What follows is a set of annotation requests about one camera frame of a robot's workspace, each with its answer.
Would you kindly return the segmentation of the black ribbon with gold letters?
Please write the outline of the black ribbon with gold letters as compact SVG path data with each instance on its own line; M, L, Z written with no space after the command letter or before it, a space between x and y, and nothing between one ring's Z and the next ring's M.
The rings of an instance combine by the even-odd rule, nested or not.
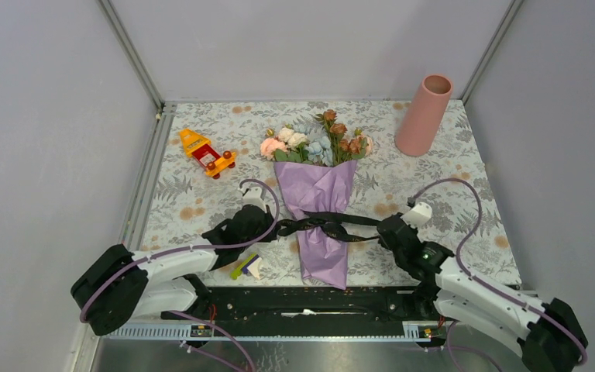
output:
M379 220L359 215L349 215L339 212L306 212L306 218L299 220L282 219L275 227L278 236L289 236L300 231L320 229L327 237L346 243L366 242L380 237L376 234L370 237L350 234L344 224L377 227Z

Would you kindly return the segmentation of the purple paper flower bouquet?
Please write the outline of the purple paper flower bouquet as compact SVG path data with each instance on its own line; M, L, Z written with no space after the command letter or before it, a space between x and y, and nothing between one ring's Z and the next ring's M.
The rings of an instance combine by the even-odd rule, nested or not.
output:
M306 212L343 213L353 191L358 160L371 150L371 139L361 130L350 133L327 109L286 125L268 130L260 154L273 161L284 205L292 220L306 218ZM346 242L327 237L320 229L293 233L300 247L301 276L334 288L347 285Z

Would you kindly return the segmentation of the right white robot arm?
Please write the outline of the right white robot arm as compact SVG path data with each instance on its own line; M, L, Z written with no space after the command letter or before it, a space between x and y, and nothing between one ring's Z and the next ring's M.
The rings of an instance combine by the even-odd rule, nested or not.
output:
M463 268L448 248L418 238L402 215L379 222L380 245L420 284L414 311L460 321L513 351L530 371L571 371L587 361L588 340L571 307L522 294Z

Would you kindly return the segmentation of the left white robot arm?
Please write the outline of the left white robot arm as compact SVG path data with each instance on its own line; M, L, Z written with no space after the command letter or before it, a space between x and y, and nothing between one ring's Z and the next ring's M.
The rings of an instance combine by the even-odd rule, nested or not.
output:
M97 336L108 335L130 319L163 311L183 311L198 319L208 296L188 280L225 267L254 243L269 242L276 218L269 207L244 205L232 218L182 248L133 253L122 244L109 247L70 289L80 320Z

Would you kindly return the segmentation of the pink cylindrical vase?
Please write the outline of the pink cylindrical vase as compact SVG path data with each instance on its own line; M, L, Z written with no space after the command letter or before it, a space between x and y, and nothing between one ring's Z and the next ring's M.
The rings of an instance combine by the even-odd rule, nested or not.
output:
M421 81L395 135L394 142L399 151L419 157L430 150L452 89L452 82L444 75L432 74Z

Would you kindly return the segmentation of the green purple white toy block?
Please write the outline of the green purple white toy block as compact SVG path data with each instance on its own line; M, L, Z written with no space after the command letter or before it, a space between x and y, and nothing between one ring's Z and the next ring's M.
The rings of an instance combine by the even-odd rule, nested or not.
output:
M230 277L233 280L237 280L239 277L246 275L254 277L255 279L260 279L260 267L263 260L257 254L254 253L247 257L240 265L238 265L230 274Z

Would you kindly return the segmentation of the floral patterned table mat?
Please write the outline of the floral patterned table mat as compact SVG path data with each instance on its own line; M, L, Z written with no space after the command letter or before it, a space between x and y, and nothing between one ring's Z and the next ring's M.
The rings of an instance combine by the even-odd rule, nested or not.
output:
M265 132L333 109L349 131L359 129L373 142L371 154L356 168L348 213L382 219L404 211L408 198L419 194L433 209L432 219L420 231L422 239L449 249L461 246L467 267L504 284L520 284L463 104L448 103L435 142L421 157L405 156L394 145L407 108L405 101L177 104L138 250L192 244L240 208L237 187L243 179L255 178L276 187L273 165L260 155ZM181 129L206 136L218 151L235 151L236 166L219 179L208 177L184 153Z

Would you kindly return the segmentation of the perforated metal front rail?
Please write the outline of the perforated metal front rail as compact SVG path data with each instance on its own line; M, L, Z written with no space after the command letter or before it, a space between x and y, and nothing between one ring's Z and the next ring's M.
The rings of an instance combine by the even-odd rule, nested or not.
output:
M381 335L378 332L374 334L362 334L354 332L351 336L299 336L293 332L283 335L272 332L269 335L253 336L251 334L236 335L233 331L230 334L241 342L408 342L429 343L431 338L427 337L418 325L403 323L397 328L396 335ZM146 340L146 341L227 341L229 338L223 333L208 328L197 323L180 324L153 324L153 323L134 323L124 325L104 336L106 339L127 339L127 340Z

